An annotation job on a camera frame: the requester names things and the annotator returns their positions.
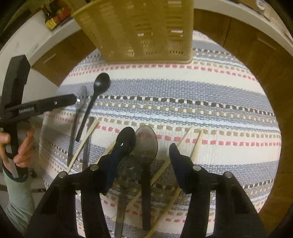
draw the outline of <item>finger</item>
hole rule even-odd
[[[6,155],[5,145],[0,144],[0,156],[5,163],[8,163],[8,157]]]
[[[31,128],[27,131],[27,133],[26,133],[26,135],[27,135],[28,137],[33,137],[34,134],[35,134],[35,129],[34,129],[33,127],[31,127]]]
[[[31,162],[32,158],[29,157],[26,161],[16,164],[17,167],[26,168],[28,167],[29,163]]]
[[[18,153],[19,154],[24,154],[26,153],[34,143],[34,137],[26,137],[24,141],[22,142],[21,146],[18,148]]]
[[[10,142],[10,135],[6,132],[0,132],[0,144],[7,144]]]
[[[33,154],[33,149],[30,148],[26,153],[24,154],[17,154],[14,158],[13,161],[16,164],[20,164],[23,163],[24,161],[26,161],[28,158],[30,158]]]

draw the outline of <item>person's arm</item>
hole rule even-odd
[[[14,162],[19,167],[27,167],[32,155],[32,145],[34,141],[33,130],[29,130],[27,138],[19,147],[18,155],[14,157]],[[5,144],[10,142],[10,135],[0,133],[0,156],[3,159],[3,172],[6,182],[9,203],[4,209],[6,215],[12,224],[21,232],[24,233],[27,228],[30,218],[34,213],[35,204],[33,194],[31,192],[31,179],[26,178],[25,181],[15,181],[11,172],[8,157],[5,153]]]

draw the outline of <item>sleeve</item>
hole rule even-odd
[[[24,233],[35,211],[30,188],[31,178],[23,182],[14,181],[5,166],[3,166],[3,174],[9,195],[9,203],[4,211],[15,228]]]

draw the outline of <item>black cuff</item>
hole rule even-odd
[[[28,168],[27,168],[27,172],[22,176],[22,177],[19,177],[19,178],[14,178],[12,176],[12,173],[10,173],[6,167],[4,166],[3,162],[2,162],[2,168],[3,168],[3,171],[6,173],[6,175],[13,181],[16,181],[16,182],[19,182],[19,183],[23,183],[25,181],[27,181],[28,179]]]

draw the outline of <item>striped tablecloth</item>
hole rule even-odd
[[[184,142],[183,154],[190,156],[200,130],[204,130],[197,163],[212,173],[232,172],[259,211],[273,185],[281,149],[281,134],[271,105],[252,73],[233,55],[207,36],[194,31],[193,61],[190,64],[107,64],[96,50],[81,61],[66,77],[58,95],[77,93],[87,87],[88,105],[93,82],[98,74],[110,75],[111,86],[99,96],[90,115],[99,119],[92,140],[93,163],[126,126],[136,130],[143,123],[151,126],[158,138],[159,151],[151,165],[155,173],[167,157],[169,145],[178,143],[194,125]],[[47,186],[67,168],[67,151],[75,107],[48,112],[40,138],[40,166]],[[82,167],[82,152],[71,172]],[[138,178],[129,189],[130,200],[140,190]],[[152,223],[169,202],[177,187],[171,166],[151,189]],[[114,183],[101,195],[108,228],[117,210],[119,186]],[[153,237],[179,237],[190,195],[180,194]],[[84,235],[80,197],[76,198],[78,231]],[[143,237],[141,203],[125,215],[123,235]],[[215,218],[215,194],[211,193],[207,234]]]

